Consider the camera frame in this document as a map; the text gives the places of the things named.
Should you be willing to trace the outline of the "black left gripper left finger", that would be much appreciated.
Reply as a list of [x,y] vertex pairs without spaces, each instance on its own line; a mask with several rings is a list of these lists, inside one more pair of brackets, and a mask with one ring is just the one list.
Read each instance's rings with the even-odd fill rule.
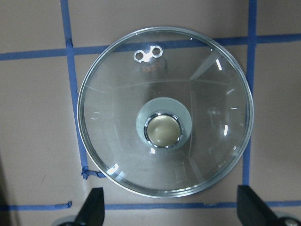
[[104,223],[103,188],[92,188],[74,223],[76,226],[102,226]]

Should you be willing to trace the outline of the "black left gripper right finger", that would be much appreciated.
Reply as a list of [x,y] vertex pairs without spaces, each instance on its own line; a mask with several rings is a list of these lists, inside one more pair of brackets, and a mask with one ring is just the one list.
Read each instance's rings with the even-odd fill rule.
[[237,216],[243,226],[279,226],[280,218],[246,185],[237,188]]

